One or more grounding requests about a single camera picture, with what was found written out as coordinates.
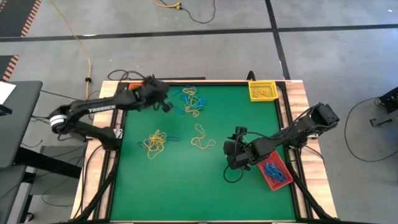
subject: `wooden table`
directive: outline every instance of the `wooden table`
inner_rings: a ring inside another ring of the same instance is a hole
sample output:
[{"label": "wooden table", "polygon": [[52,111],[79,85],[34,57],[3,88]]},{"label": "wooden table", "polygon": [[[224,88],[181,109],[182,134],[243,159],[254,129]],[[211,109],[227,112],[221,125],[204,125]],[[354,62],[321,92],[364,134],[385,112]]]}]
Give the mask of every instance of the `wooden table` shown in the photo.
[{"label": "wooden table", "polygon": [[[170,82],[170,83],[175,83],[175,82],[247,82],[247,80],[171,80],[171,81],[165,81],[165,82]],[[292,113],[293,119],[295,119],[298,115],[300,115],[303,111],[305,111],[309,105],[307,101],[307,96],[305,93],[304,89],[304,84],[300,80],[291,80],[291,81],[283,81],[285,82],[286,85],[286,90],[287,90],[287,96],[289,99],[289,105],[290,105],[290,110]],[[103,97],[109,97],[113,96],[117,87],[118,87],[117,81],[105,81],[103,82],[103,85],[101,87],[101,93],[99,95],[100,98]],[[279,91],[279,96],[282,96],[281,90],[278,89]],[[284,105],[284,99],[282,97],[279,98],[280,102],[280,107],[282,110],[282,119],[284,122],[284,126],[288,126],[288,119],[287,119],[287,113]],[[105,111],[101,113],[97,113],[95,115],[93,124],[97,127],[107,127],[111,125],[111,118],[113,116],[113,111]],[[121,111],[116,111],[117,116],[116,116],[116,125],[115,128],[120,128],[119,124],[121,123],[122,120],[122,113]],[[88,157],[91,155],[91,153],[100,145],[100,142],[98,140],[92,140],[88,143],[88,147],[86,150],[86,161]],[[317,140],[308,140],[308,146],[312,147],[313,149],[317,150],[320,153],[320,148]],[[88,175],[86,179],[86,187],[85,187],[85,192],[84,192],[84,199],[83,199],[83,208],[85,208],[95,193],[97,192],[99,182],[100,182],[100,175],[101,175],[101,170],[103,167],[103,161],[104,161],[104,155],[105,151],[104,150],[98,150],[92,157],[91,162],[88,164]],[[294,155],[292,152],[290,152],[291,159],[294,159]],[[110,160],[109,160],[109,166],[108,166],[108,172],[110,171],[110,168],[112,166],[113,162],[113,157],[114,157],[114,152],[111,153],[110,155]],[[302,155],[301,155],[301,160],[302,160],[302,165],[303,165],[303,170],[305,174],[305,180],[307,183],[308,190],[311,192],[311,194],[314,196],[314,198],[317,200],[317,202],[323,207],[323,209],[331,216],[336,217],[336,210],[335,206],[333,203],[333,199],[331,196],[330,188],[329,188],[329,182],[328,178],[326,176],[326,171],[325,171],[325,166],[323,165],[322,159],[320,159],[316,154],[313,152],[310,152],[306,149],[303,149]],[[305,209],[305,204],[304,204],[304,199],[301,194],[301,191],[299,188],[296,186],[296,192],[297,192],[297,197],[298,197],[298,204],[300,207],[300,213],[301,217],[306,218],[307,213]],[[99,218],[104,218],[106,214],[106,204],[107,204],[107,199],[109,195],[109,188],[108,190],[104,193],[103,199],[101,201],[100,205],[100,210],[99,210]],[[71,217],[73,218],[76,211],[78,210],[79,204],[81,200],[81,179],[79,182],[78,190],[76,192],[76,197],[75,197],[75,203],[73,205],[73,210]]]}]

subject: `floor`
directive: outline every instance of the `floor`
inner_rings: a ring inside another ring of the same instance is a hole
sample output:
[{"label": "floor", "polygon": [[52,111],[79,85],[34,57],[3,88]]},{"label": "floor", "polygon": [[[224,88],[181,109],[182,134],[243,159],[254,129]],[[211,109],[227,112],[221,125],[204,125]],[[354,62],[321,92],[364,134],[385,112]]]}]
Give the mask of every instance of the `floor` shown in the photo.
[{"label": "floor", "polygon": [[[396,222],[398,156],[381,162],[359,161],[349,153],[343,130],[352,106],[380,96],[398,84],[398,26],[378,26],[398,24],[397,1],[216,0],[216,17],[208,24],[195,23],[183,11],[157,7],[148,0],[55,2],[77,35],[273,28],[274,32],[269,29],[252,33],[86,39],[83,43],[93,63],[91,90],[99,90],[107,74],[115,69],[137,70],[157,77],[207,79],[242,79],[253,70],[258,79],[303,80],[310,104],[329,103],[341,119],[337,128],[320,137],[338,216],[357,222]],[[270,20],[266,2],[271,3],[275,20]],[[209,19],[213,12],[211,0],[183,0],[182,4],[199,20]],[[301,27],[302,32],[288,29],[292,27]],[[27,36],[64,35],[70,35],[64,21],[50,1],[43,1]],[[19,56],[11,80],[41,80],[44,90],[85,97],[88,66],[75,40],[0,41],[0,54]],[[68,102],[43,93],[34,114],[47,115]],[[353,111],[347,136],[359,157],[378,159],[398,149],[394,125],[370,127],[369,119],[383,113],[373,101]],[[46,146],[81,144],[75,140],[58,142],[48,126],[31,123],[24,142],[35,144],[40,139]],[[53,203],[64,205],[73,198],[73,194],[49,196]],[[35,197],[31,212],[36,219],[31,223],[68,220],[71,209],[50,207]]]}]

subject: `yellow container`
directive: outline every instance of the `yellow container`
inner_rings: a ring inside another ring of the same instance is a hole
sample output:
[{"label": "yellow container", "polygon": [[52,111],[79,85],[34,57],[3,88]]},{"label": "yellow container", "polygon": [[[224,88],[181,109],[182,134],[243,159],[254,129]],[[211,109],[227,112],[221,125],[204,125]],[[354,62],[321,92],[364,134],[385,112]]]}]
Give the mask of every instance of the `yellow container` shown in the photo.
[{"label": "yellow container", "polygon": [[274,101],[278,99],[275,81],[249,81],[251,101]]}]

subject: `white paper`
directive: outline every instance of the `white paper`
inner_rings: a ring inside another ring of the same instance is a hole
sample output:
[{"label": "white paper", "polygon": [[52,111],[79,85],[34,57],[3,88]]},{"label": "white paper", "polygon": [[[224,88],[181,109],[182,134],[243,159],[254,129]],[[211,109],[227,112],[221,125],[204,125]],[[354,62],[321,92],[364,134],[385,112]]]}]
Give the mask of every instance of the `white paper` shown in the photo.
[{"label": "white paper", "polygon": [[15,89],[15,85],[5,82],[0,82],[0,104],[4,104],[8,96]]}]

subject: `green mat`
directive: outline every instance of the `green mat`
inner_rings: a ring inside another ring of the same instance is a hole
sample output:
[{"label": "green mat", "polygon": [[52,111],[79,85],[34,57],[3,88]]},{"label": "green mat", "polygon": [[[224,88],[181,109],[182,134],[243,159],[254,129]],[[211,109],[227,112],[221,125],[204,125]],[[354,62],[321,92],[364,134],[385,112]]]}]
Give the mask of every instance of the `green mat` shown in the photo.
[{"label": "green mat", "polygon": [[[174,93],[169,101],[183,108],[184,101]],[[224,141],[236,126],[266,135],[278,132],[275,104],[250,102],[246,86],[199,86],[197,96],[208,100],[197,118],[152,109],[127,113],[111,220],[293,220],[290,188],[272,191],[257,167],[236,184],[223,179]],[[206,131],[203,144],[214,139],[216,146],[201,150],[190,144],[200,136],[197,123]],[[157,129],[181,141],[167,141],[164,151],[150,160],[137,142]],[[278,152],[283,157],[282,148]],[[240,170],[227,172],[228,179],[239,176]]]}]

